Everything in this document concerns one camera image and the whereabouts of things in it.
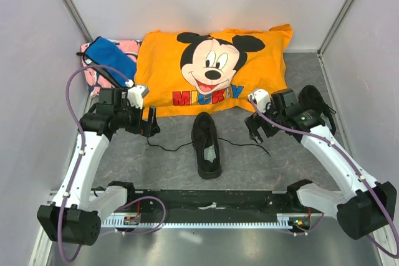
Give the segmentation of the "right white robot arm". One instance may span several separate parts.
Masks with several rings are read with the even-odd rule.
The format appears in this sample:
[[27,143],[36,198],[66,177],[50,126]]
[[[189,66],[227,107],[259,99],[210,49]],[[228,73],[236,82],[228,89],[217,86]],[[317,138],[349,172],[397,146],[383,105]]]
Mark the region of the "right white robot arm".
[[301,92],[285,89],[268,94],[256,89],[248,95],[255,112],[246,118],[249,136],[256,143],[283,131],[309,150],[332,176],[339,191],[328,191],[310,180],[291,184],[286,196],[287,208],[300,212],[310,207],[336,219],[352,239],[363,236],[393,222],[397,190],[380,183],[361,168],[335,139],[333,130],[323,117],[327,107],[313,108]]

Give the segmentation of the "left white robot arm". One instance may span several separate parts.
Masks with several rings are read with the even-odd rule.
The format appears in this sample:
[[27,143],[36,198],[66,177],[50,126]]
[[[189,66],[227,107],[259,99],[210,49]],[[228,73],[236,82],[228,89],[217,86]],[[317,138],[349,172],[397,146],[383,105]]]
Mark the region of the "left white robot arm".
[[119,208],[132,211],[137,205],[132,183],[113,181],[91,199],[91,188],[99,162],[112,136],[119,129],[151,137],[160,132],[156,109],[150,107],[143,119],[145,85],[131,88],[103,88],[98,102],[79,121],[76,147],[67,174],[53,200],[41,205],[37,219],[51,241],[93,245],[100,226]]

